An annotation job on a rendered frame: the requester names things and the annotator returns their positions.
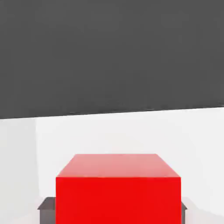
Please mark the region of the small red cube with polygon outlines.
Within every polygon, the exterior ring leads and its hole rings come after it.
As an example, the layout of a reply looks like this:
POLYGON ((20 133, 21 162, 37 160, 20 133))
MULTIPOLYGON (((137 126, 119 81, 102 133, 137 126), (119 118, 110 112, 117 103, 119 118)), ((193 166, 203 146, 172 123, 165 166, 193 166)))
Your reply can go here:
POLYGON ((56 224, 181 224, 181 177, 157 154, 77 154, 56 177, 56 224))

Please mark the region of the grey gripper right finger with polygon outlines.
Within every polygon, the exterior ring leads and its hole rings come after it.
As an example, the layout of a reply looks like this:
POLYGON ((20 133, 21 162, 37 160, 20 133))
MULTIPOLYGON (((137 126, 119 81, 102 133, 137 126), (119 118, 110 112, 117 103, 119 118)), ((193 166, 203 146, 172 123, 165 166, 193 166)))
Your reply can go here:
POLYGON ((200 209, 188 197, 182 197, 182 224, 216 224, 216 215, 200 209))

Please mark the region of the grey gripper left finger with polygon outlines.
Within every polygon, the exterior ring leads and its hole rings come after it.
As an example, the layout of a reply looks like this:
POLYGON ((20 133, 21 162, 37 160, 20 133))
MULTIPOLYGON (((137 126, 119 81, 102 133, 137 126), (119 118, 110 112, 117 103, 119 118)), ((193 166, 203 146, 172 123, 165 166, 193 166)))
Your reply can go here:
POLYGON ((46 197, 37 211, 28 215, 22 224, 56 224, 55 197, 46 197))

